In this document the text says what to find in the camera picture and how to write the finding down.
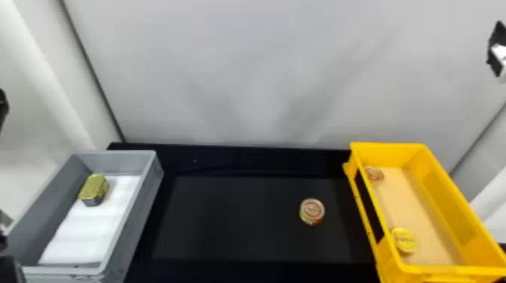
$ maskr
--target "can lid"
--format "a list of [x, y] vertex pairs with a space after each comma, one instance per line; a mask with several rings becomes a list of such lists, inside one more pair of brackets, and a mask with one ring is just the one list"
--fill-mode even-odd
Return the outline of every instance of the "can lid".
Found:
[[395, 246], [406, 254], [412, 254], [416, 251], [415, 236], [405, 228], [397, 227], [392, 230]]
[[385, 178], [385, 175], [381, 171], [381, 169], [374, 167], [374, 166], [365, 166], [364, 167], [365, 173], [367, 174], [367, 177], [371, 181], [381, 181]]
[[317, 199], [305, 199], [300, 204], [300, 216], [310, 220], [320, 220], [325, 215], [323, 203]]

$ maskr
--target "black tray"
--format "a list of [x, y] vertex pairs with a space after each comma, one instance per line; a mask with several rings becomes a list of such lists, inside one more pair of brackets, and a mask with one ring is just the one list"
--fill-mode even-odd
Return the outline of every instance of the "black tray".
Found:
[[[349, 151], [109, 149], [155, 150], [165, 171], [126, 281], [379, 281], [341, 168]], [[325, 204], [315, 227], [299, 218], [307, 197]]]

